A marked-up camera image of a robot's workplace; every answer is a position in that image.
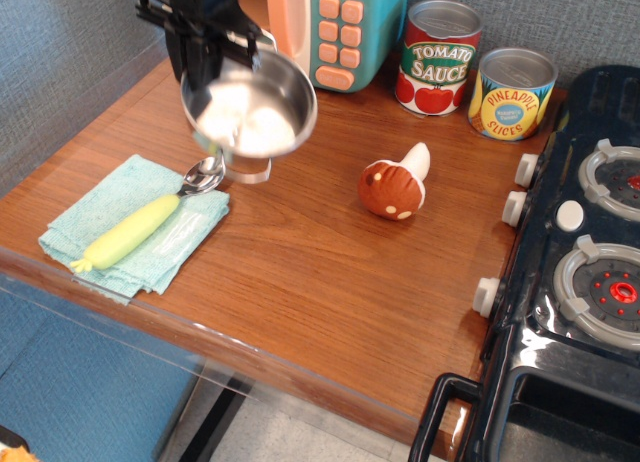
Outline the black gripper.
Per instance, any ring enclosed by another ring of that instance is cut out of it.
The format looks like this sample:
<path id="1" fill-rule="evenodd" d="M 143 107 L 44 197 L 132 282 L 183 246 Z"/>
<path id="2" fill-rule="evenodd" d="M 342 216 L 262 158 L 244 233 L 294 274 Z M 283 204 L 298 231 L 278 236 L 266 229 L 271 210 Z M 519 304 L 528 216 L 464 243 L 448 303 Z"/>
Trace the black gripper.
<path id="1" fill-rule="evenodd" d="M 261 65 L 261 30 L 238 0 L 138 0 L 136 15 L 165 31 L 175 79 L 185 70 L 192 90 L 220 76 L 224 57 L 253 70 Z"/>

